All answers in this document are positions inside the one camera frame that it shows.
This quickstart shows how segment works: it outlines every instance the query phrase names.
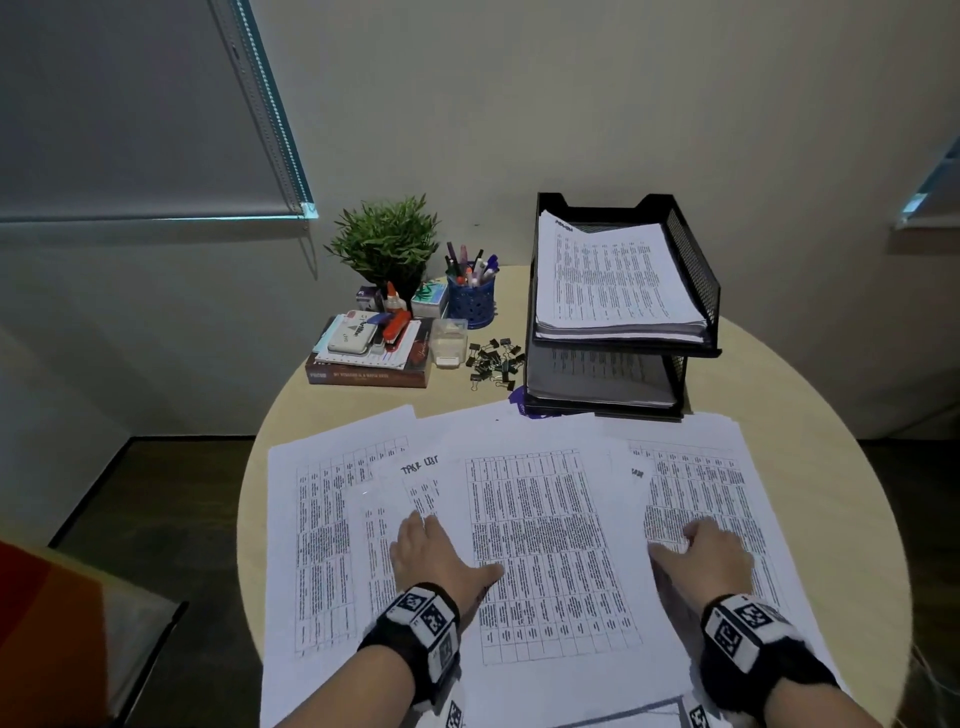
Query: clear plastic container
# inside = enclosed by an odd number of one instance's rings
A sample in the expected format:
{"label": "clear plastic container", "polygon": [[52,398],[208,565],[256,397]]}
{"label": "clear plastic container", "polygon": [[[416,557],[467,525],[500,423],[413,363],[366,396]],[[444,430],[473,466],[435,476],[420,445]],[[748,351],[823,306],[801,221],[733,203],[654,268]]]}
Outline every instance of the clear plastic container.
{"label": "clear plastic container", "polygon": [[430,351],[439,369],[456,369],[467,361],[467,319],[434,319]]}

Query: table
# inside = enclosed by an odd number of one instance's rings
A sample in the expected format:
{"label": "table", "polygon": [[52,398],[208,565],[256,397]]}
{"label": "table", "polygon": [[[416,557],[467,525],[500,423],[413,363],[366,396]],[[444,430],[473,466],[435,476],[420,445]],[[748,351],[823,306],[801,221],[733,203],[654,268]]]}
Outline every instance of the table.
{"label": "table", "polygon": [[[497,275],[497,316],[471,341],[526,329],[527,266]],[[740,422],[780,520],[821,631],[857,700],[893,722],[912,636],[910,582],[900,533],[859,445],[836,413],[789,364],[722,319],[718,359],[690,359],[694,411]],[[263,654],[267,450],[412,403],[418,417],[501,400],[506,390],[469,371],[435,370],[426,389],[318,386],[298,367],[276,396],[253,443],[237,515],[237,570],[247,623]]]}

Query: dark wooden floor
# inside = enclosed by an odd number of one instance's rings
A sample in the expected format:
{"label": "dark wooden floor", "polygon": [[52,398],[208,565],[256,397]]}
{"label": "dark wooden floor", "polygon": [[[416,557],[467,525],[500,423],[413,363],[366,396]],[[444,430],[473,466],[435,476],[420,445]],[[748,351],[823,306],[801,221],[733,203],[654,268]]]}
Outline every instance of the dark wooden floor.
{"label": "dark wooden floor", "polygon": [[[134,728],[257,726],[261,665],[235,561],[237,499],[251,446],[252,440],[133,443],[60,542],[88,564],[190,602],[132,713]],[[953,460],[960,445],[863,447],[900,525],[916,642],[938,679],[957,691],[960,477]],[[960,726],[960,698],[935,693],[915,669],[900,720],[906,728]]]}

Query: person's left hand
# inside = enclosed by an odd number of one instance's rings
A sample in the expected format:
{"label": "person's left hand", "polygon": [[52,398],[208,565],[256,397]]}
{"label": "person's left hand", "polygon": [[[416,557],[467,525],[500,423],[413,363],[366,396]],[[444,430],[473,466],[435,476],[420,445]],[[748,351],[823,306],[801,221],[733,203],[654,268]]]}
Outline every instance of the person's left hand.
{"label": "person's left hand", "polygon": [[396,541],[390,544],[396,590],[404,592],[422,581],[442,586],[460,609],[460,628],[476,614],[477,607],[501,576],[500,564],[477,569],[467,566],[453,548],[449,536],[436,516],[426,521],[414,511],[400,524]]}

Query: white wall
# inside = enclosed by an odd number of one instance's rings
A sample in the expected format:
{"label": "white wall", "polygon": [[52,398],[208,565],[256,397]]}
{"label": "white wall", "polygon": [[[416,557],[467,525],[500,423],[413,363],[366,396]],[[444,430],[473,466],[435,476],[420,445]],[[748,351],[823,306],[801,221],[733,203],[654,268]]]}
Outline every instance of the white wall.
{"label": "white wall", "polygon": [[505,262],[529,259],[538,190],[672,192],[724,314],[855,434],[960,395],[960,256],[885,253],[960,133],[955,0],[254,11],[322,216],[316,265],[309,240],[249,231],[0,245],[0,323],[43,356],[81,352],[65,378],[132,431],[256,431],[358,281],[321,248],[339,208],[420,192],[444,239]]}
{"label": "white wall", "polygon": [[46,545],[127,438],[0,328],[0,537]]}

